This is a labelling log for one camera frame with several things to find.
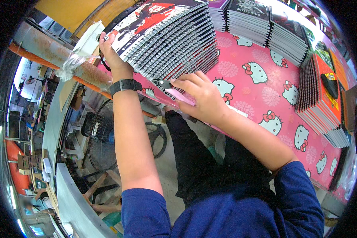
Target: person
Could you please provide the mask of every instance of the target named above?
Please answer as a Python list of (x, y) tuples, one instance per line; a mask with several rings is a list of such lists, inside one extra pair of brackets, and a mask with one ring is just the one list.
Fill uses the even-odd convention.
[(49, 212), (49, 209), (54, 209), (49, 197), (44, 197), (42, 200), (39, 199), (43, 192), (46, 192), (46, 189), (40, 190), (37, 195), (30, 201), (24, 201), (24, 207), (28, 211), (32, 211), (33, 209), (35, 209), (39, 212), (47, 213), (54, 216), (55, 214), (53, 212)]
[[(133, 79), (133, 68), (112, 49), (99, 47), (113, 82)], [(220, 128), (227, 138), (223, 165), (181, 115), (166, 109), (176, 158), (178, 191), (185, 211), (171, 227), (166, 201), (137, 93), (113, 95), (115, 153), (122, 179), (121, 218), (126, 237), (322, 237), (324, 216), (313, 185), (290, 147), (262, 126), (229, 109), (200, 71), (174, 80), (196, 99), (180, 110)], [(276, 195), (268, 181), (274, 176)]]

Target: watch strap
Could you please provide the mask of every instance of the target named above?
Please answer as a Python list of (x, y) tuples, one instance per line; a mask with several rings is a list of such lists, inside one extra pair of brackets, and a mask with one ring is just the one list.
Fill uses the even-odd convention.
[(110, 86), (111, 97), (114, 96), (115, 93), (124, 90), (139, 90), (143, 89), (142, 84), (134, 79), (120, 79), (118, 82), (113, 83)]

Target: yellow wall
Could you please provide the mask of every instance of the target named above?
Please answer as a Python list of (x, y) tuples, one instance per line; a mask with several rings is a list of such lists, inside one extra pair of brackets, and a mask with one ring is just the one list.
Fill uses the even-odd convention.
[(104, 0), (39, 0), (36, 8), (74, 32)]

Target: red bow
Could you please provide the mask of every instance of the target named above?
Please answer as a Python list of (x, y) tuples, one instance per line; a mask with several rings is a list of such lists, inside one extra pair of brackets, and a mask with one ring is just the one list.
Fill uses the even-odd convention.
[(283, 84), (284, 88), (288, 91), (292, 88), (292, 83), (288, 82), (287, 84)]
[(243, 66), (246, 67), (245, 73), (252, 75), (251, 66), (249, 64), (244, 64)]
[(225, 93), (225, 96), (222, 97), (225, 102), (233, 99), (233, 96), (230, 93)]
[(288, 68), (287, 60), (282, 59), (282, 66), (285, 67), (285, 68)]
[(263, 120), (268, 122), (272, 119), (275, 119), (275, 113), (271, 112), (270, 114), (263, 114)]
[(301, 146), (300, 146), (300, 150), (301, 151), (305, 151), (305, 147), (308, 145), (308, 141), (306, 140), (306, 139), (304, 139), (304, 142), (303, 142), (303, 144), (301, 144)]

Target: orange pipe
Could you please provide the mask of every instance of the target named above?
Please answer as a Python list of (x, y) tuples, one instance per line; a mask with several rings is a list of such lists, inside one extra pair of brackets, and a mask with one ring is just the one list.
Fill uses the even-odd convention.
[[(52, 69), (60, 69), (60, 67), (58, 67), (57, 65), (54, 65), (52, 63), (50, 63), (49, 61), (47, 60), (44, 60), (43, 58), (33, 54), (33, 53), (30, 53), (28, 51), (26, 51), (24, 48), (20, 48), (18, 45), (16, 45), (15, 43), (11, 43), (8, 47), (10, 49), (10, 51), (12, 51), (13, 53), (19, 55), (19, 56), (22, 56), (22, 57), (25, 57), (33, 62), (36, 62), (38, 64), (42, 64), (42, 65), (45, 65), (49, 68), (52, 68)], [(102, 94), (103, 96), (105, 96), (106, 98), (109, 98), (112, 100), (112, 97), (109, 93), (107, 92), (103, 92), (100, 90), (100, 88), (98, 88), (97, 86), (95, 85), (92, 85), (91, 83), (87, 82), (86, 80), (78, 77), (78, 76), (73, 76), (73, 79), (75, 81), (77, 81), (78, 83), (82, 83), (83, 85), (87, 86), (88, 88)], [(143, 114), (146, 115), (147, 117), (154, 117), (154, 115), (148, 113), (148, 112), (145, 112), (143, 111)]]

